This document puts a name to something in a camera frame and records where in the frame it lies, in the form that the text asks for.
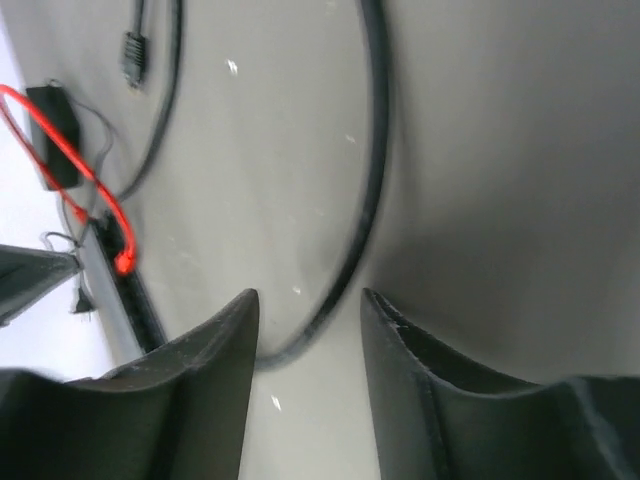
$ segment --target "gray surface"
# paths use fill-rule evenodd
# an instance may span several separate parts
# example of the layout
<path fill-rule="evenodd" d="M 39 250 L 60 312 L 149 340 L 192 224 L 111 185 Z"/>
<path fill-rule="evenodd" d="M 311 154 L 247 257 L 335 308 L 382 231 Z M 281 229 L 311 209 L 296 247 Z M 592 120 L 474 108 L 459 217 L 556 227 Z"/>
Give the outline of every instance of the gray surface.
<path fill-rule="evenodd" d="M 87 233 L 80 250 L 80 261 L 85 277 L 91 280 L 92 292 L 96 292 L 93 301 L 100 313 L 102 329 L 114 363 L 123 365 L 142 357 L 144 352 L 138 344 L 93 229 Z"/>
<path fill-rule="evenodd" d="M 107 180 L 120 185 L 164 83 L 165 2 L 152 2 L 142 96 L 117 67 L 129 1 L 1 3 L 26 81 L 58 77 L 118 128 Z M 376 478 L 362 285 L 510 374 L 640 373 L 640 5 L 388 3 L 400 108 L 382 221 L 321 342 L 256 378 L 243 478 Z M 352 0 L 187 6 L 174 121 L 127 209 L 170 336 L 256 287 L 271 349 L 328 282 L 359 199 L 357 11 Z"/>

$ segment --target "black cable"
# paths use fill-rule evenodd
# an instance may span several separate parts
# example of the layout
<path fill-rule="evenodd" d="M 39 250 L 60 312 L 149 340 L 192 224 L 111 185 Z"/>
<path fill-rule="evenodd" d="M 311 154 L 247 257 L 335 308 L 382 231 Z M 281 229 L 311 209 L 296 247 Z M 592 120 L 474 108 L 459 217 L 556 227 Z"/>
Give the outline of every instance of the black cable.
<path fill-rule="evenodd" d="M 144 19 L 144 0 L 135 0 L 135 8 L 133 10 L 133 28 L 131 32 L 135 35 L 142 35 L 142 21 Z"/>
<path fill-rule="evenodd" d="M 105 127 L 105 132 L 107 132 L 106 143 L 104 147 L 102 147 L 102 150 L 100 150 L 100 152 L 96 155 L 96 159 L 94 160 L 94 163 L 93 163 L 93 173 L 95 174 L 95 178 L 100 179 L 102 175 L 102 167 L 104 166 L 104 162 L 107 159 L 107 155 L 109 155 L 109 152 L 113 148 L 113 142 L 115 139 L 115 128 L 101 113 L 91 108 L 87 108 L 87 110 L 94 112 L 98 116 L 98 118 L 102 120 L 103 125 Z M 95 188 L 95 184 L 94 184 L 93 188 L 91 189 L 89 201 L 87 202 L 87 206 L 85 207 L 85 210 L 90 217 L 93 215 L 93 211 L 95 210 L 97 203 L 98 203 L 98 189 Z M 89 222 L 85 222 L 85 224 L 82 226 L 82 229 L 80 230 L 80 233 L 78 235 L 78 244 L 80 244 L 80 246 L 84 245 L 84 241 L 86 240 L 88 233 L 89 233 Z"/>
<path fill-rule="evenodd" d="M 308 323 L 279 352 L 256 359 L 256 370 L 271 370 L 299 357 L 327 327 L 362 259 L 382 195 L 391 108 L 391 46 L 382 0 L 360 0 L 371 75 L 371 145 L 369 175 L 360 217 L 336 279 Z"/>
<path fill-rule="evenodd" d="M 53 248 L 53 244 L 51 243 L 51 240 L 49 240 L 49 237 L 58 237 L 58 238 L 62 238 L 63 240 L 66 240 L 71 245 L 73 245 L 73 249 L 71 250 L 72 252 L 77 250 L 80 247 L 80 244 L 78 243 L 78 241 L 71 235 L 67 235 L 66 233 L 60 233 L 60 232 L 46 232 L 42 235 L 40 240 L 42 240 L 42 243 L 44 243 L 45 247 L 47 247 L 47 250 L 51 250 L 52 252 L 55 251 L 55 248 Z"/>
<path fill-rule="evenodd" d="M 123 202 L 135 194 L 142 183 L 146 180 L 149 172 L 155 165 L 158 159 L 158 152 L 162 146 L 162 141 L 167 133 L 167 127 L 171 114 L 173 113 L 173 107 L 176 99 L 176 93 L 178 91 L 178 81 L 180 79 L 180 67 L 182 63 L 182 35 L 183 35 L 183 23 L 184 23 L 184 5 L 183 0 L 170 0 L 171 1 L 171 33 L 170 33 L 170 47 L 169 47 L 169 78 L 167 80 L 167 87 L 160 108 L 160 113 L 156 119 L 155 126 L 153 128 L 151 139 L 146 149 L 146 153 L 143 157 L 142 163 L 133 179 L 129 184 L 117 195 L 120 202 Z"/>

